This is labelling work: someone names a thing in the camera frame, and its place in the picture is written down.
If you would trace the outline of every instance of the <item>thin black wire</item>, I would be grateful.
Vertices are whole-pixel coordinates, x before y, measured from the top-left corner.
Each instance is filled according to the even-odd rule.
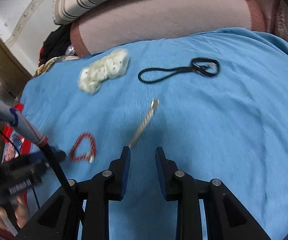
[[[14,143],[6,136],[1,130],[0,130],[0,134],[2,134],[2,136],[3,136],[6,140],[8,140],[8,142],[9,142],[10,144],[13,145],[14,149],[16,150],[16,152],[17,152],[19,155],[21,155],[20,152],[19,152],[19,150],[18,150],[18,148],[14,145]],[[33,194],[34,194],[34,197],[35,197],[35,200],[36,200],[37,207],[38,207],[38,209],[40,209],[40,204],[39,204],[39,202],[38,202],[37,195],[36,195],[36,192],[35,192],[34,187],[32,187],[32,190],[33,190]]]

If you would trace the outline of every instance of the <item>bed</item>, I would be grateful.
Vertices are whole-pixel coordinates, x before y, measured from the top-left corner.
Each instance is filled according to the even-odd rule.
[[[162,146],[180,170],[196,179],[219,178],[272,240],[288,233],[288,43],[269,33],[224,28],[175,39],[138,41],[125,75],[107,80],[94,95],[78,89],[81,69],[108,55],[64,61],[26,85],[23,114],[68,153],[81,133],[94,135],[92,164],[64,161],[67,178],[83,181],[107,168],[128,145],[153,98],[151,123],[131,150],[127,191],[110,203],[110,239],[174,239],[176,203],[164,201],[154,153]],[[147,67],[186,66],[194,57],[221,65],[217,77],[175,75],[140,83]],[[160,73],[147,78],[160,77]],[[89,150],[83,141],[76,154]],[[49,170],[36,187],[43,204],[60,186]],[[36,202],[28,192],[32,216]],[[205,223],[203,237],[206,237]]]

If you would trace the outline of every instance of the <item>red bracelet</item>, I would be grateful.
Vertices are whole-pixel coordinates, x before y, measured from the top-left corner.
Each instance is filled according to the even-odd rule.
[[[90,145],[91,145],[91,150],[84,155],[75,156],[76,148],[80,145],[81,141],[84,138],[89,139]],[[93,161],[93,159],[95,158],[95,152],[96,152],[95,139],[94,139],[92,134],[90,134],[89,132],[85,132],[85,133],[82,133],[77,138],[76,142],[74,143],[73,147],[71,148],[71,151],[69,152],[69,158],[71,159],[72,162],[79,162],[82,160],[86,160],[87,162],[91,163]]]

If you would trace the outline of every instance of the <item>black strap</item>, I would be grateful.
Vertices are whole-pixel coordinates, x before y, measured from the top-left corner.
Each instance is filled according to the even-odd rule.
[[[211,67],[209,65],[198,65],[199,62],[214,63],[216,65],[216,72],[215,73],[208,72],[208,69],[210,69]],[[143,80],[142,79],[143,73],[151,72],[151,71],[165,71],[165,72],[173,72],[173,73],[171,73],[165,77],[155,79],[155,80],[150,80],[150,81]],[[142,71],[140,71],[140,73],[138,74],[137,77],[142,83],[153,84],[153,83],[160,82],[164,79],[167,79],[173,75],[180,74],[180,73],[195,72],[195,73],[201,74],[201,75],[206,76],[206,77],[215,77],[219,73],[219,71],[220,71],[220,63],[217,60],[211,59],[211,58],[199,57],[199,58],[193,58],[191,60],[189,67],[146,68],[146,69],[143,69]]]

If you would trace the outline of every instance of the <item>black tube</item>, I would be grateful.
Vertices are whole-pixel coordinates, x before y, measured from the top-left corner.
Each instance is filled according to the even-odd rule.
[[[80,203],[76,194],[74,193],[71,186],[69,185],[59,162],[56,160],[56,158],[52,152],[52,149],[50,148],[50,146],[48,144],[46,144],[44,147],[41,147],[40,149],[44,153],[46,159],[48,160],[49,165],[52,167],[57,179],[59,180],[60,184],[64,188],[64,191],[66,192],[68,197],[71,199],[73,205],[75,205],[78,216],[79,216],[81,223],[83,225],[84,210],[83,210],[82,204]]]

